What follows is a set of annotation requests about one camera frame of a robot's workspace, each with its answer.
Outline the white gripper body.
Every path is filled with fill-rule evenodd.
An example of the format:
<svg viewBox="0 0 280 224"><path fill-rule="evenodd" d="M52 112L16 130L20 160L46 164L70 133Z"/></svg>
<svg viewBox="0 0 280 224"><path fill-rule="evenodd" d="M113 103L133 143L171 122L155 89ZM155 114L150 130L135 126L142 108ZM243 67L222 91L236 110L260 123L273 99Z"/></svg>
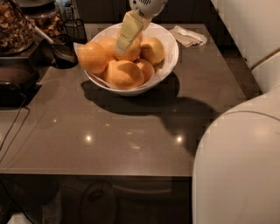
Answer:
<svg viewBox="0 0 280 224"><path fill-rule="evenodd" d="M129 0L130 8L146 19L153 19L165 7L168 0Z"/></svg>

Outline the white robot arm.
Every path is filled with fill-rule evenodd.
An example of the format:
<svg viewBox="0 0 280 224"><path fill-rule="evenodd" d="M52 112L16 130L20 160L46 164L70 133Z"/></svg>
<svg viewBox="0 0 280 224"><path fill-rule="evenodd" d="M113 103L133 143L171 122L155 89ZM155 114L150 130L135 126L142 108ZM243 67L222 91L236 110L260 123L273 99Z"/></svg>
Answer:
<svg viewBox="0 0 280 224"><path fill-rule="evenodd" d="M211 1L262 93L199 141L192 224L280 224L280 0Z"/></svg>

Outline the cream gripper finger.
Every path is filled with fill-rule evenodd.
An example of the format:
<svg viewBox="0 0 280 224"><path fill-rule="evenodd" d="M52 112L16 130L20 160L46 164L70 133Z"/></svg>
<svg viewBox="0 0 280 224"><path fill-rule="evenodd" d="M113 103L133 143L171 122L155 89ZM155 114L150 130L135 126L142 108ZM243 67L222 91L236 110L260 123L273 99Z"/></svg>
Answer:
<svg viewBox="0 0 280 224"><path fill-rule="evenodd" d="M115 49L120 54L125 54L132 45L133 41L149 26L150 22L151 19L142 17L138 10L128 11L124 15L121 29L115 43Z"/></svg>

